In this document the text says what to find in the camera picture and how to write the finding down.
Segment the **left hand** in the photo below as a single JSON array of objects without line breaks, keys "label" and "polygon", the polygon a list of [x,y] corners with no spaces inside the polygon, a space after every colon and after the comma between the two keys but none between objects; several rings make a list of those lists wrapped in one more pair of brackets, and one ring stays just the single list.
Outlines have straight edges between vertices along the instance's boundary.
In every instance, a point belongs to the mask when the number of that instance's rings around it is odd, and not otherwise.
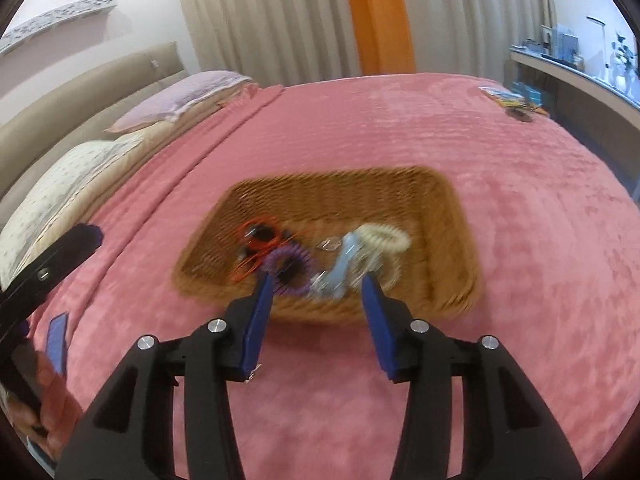
[{"label": "left hand", "polygon": [[16,396],[10,396],[9,421],[52,460],[59,460],[84,412],[67,390],[64,378],[40,351],[36,352],[36,382],[42,388],[40,412],[34,413]]}]

